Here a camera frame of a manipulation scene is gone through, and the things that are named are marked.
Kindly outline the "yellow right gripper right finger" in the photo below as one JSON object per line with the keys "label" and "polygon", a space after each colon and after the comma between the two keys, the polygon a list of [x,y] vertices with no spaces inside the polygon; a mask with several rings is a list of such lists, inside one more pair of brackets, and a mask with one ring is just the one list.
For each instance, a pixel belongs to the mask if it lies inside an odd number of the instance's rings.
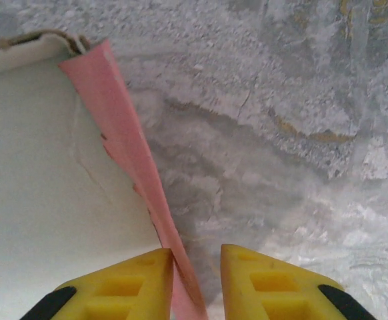
{"label": "yellow right gripper right finger", "polygon": [[221,247],[225,320],[374,320],[338,282],[232,244]]}

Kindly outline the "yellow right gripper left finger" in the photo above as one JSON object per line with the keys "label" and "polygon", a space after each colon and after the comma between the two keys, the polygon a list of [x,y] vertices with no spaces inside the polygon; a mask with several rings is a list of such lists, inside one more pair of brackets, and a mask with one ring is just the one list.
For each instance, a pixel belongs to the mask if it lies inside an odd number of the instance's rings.
{"label": "yellow right gripper left finger", "polygon": [[170,320],[173,254],[162,248],[72,279],[20,320]]}

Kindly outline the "pink and white paper box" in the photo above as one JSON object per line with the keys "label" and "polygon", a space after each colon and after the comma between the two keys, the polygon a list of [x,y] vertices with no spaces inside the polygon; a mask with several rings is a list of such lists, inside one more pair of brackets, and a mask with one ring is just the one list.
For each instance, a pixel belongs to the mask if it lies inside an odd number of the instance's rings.
{"label": "pink and white paper box", "polygon": [[110,43],[0,44],[0,320],[70,279],[172,250],[176,320],[208,320]]}

